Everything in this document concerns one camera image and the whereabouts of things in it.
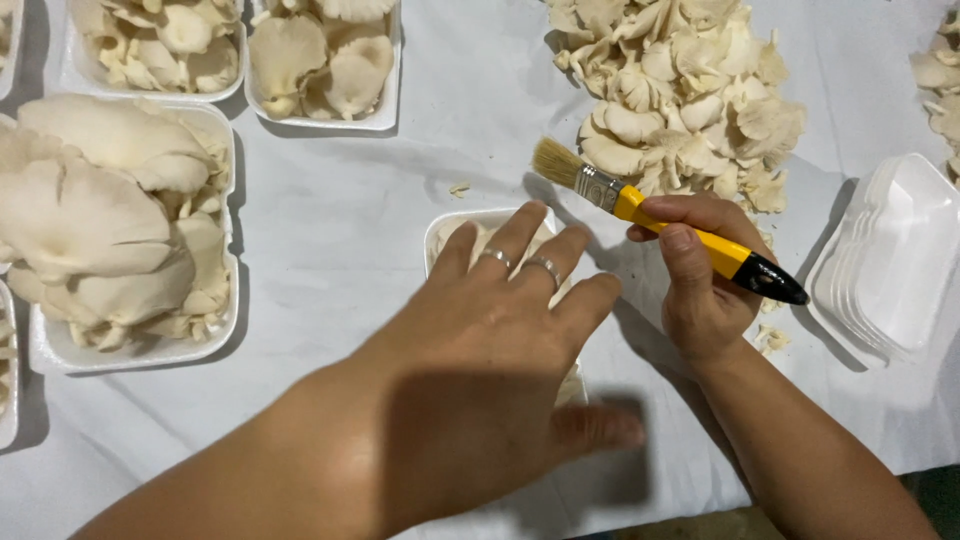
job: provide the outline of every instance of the silver ring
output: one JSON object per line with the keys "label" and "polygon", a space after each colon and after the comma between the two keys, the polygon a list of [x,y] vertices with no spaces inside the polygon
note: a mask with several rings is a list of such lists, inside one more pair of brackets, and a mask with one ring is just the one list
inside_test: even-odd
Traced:
{"label": "silver ring", "polygon": [[534,255],[534,256],[528,258],[528,259],[523,263],[523,268],[526,268],[527,266],[529,266],[529,265],[531,265],[531,264],[536,264],[536,265],[539,266],[540,268],[542,268],[542,269],[546,270],[547,272],[549,272],[550,275],[553,276],[553,283],[554,283],[555,285],[557,285],[557,288],[553,289],[553,294],[557,294],[558,292],[560,292],[560,287],[561,287],[561,285],[564,284],[564,280],[561,279],[561,277],[560,277],[560,272],[557,270],[557,265],[554,264],[552,260],[550,260],[549,258],[546,258],[546,257],[539,256],[539,255]]}
{"label": "silver ring", "polygon": [[496,248],[484,248],[483,251],[480,252],[480,257],[482,256],[493,257],[503,262],[504,264],[507,265],[507,272],[510,272],[511,270],[514,269],[513,262],[510,261],[510,258],[507,257],[507,254],[503,253],[503,251],[501,250],[498,250]]}

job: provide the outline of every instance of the brush bristles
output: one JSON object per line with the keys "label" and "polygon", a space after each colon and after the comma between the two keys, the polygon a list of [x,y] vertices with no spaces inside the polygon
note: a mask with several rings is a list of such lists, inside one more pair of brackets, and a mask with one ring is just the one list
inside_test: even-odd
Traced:
{"label": "brush bristles", "polygon": [[550,182],[569,189],[573,189],[583,166],[583,160],[552,138],[542,138],[534,150],[534,170]]}

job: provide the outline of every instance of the hand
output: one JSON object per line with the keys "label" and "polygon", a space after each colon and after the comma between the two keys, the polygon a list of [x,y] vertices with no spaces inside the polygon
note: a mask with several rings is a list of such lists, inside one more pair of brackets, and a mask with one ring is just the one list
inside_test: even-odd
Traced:
{"label": "hand", "polygon": [[634,242],[660,239],[670,271],[663,301],[663,326],[694,371],[719,358],[738,356],[743,333],[753,324],[761,298],[713,272],[707,248],[693,227],[723,236],[776,261],[739,206],[712,191],[694,196],[651,197],[642,208],[672,223],[658,236],[639,225],[627,231]]}
{"label": "hand", "polygon": [[[525,205],[489,245],[519,261],[545,214],[541,203]],[[392,321],[276,405],[278,422],[297,431],[290,446],[308,450],[296,459],[300,475],[335,494],[320,504],[352,521],[350,530],[376,524],[357,537],[473,509],[568,460],[643,441],[629,412],[554,409],[564,376],[610,314],[619,280],[579,282],[549,309],[555,283],[546,270],[531,265],[508,281],[497,258],[469,268],[475,238],[475,225],[458,229]],[[570,227],[538,254],[565,280],[588,241]]]}

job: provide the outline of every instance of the white tablecloth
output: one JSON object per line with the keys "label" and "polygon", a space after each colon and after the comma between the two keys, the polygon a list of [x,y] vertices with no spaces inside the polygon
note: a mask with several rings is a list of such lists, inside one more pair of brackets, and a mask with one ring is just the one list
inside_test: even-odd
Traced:
{"label": "white tablecloth", "polygon": [[[948,4],[755,0],[757,33],[781,29],[793,71],[783,91],[810,113],[788,164],[790,209],[766,222],[777,226],[786,268],[805,270],[815,258],[847,178],[910,151],[947,156],[925,125],[907,55],[926,49]],[[57,80],[63,0],[27,5],[24,73],[0,107],[7,113]],[[523,180],[530,150],[542,134],[572,143],[591,107],[551,63],[545,6],[409,1],[403,19],[396,136],[318,137],[264,123],[242,95],[223,104],[243,141],[232,205],[249,299],[228,354],[136,373],[28,376],[21,436],[0,453],[0,538],[65,537],[297,378],[349,354],[422,283],[422,237],[439,214],[518,205],[540,192]],[[462,182],[472,185],[465,200],[447,193]],[[568,194],[561,204],[599,238],[579,276],[594,261],[628,265],[636,247],[622,244],[623,225]],[[632,272],[620,273],[629,289]],[[772,361],[894,472],[960,461],[960,363],[857,373],[801,309],[770,319],[794,337]],[[644,452],[584,460],[401,537],[555,540],[749,503],[702,400],[661,366],[665,350],[623,303],[582,354],[593,395],[642,403]]]}

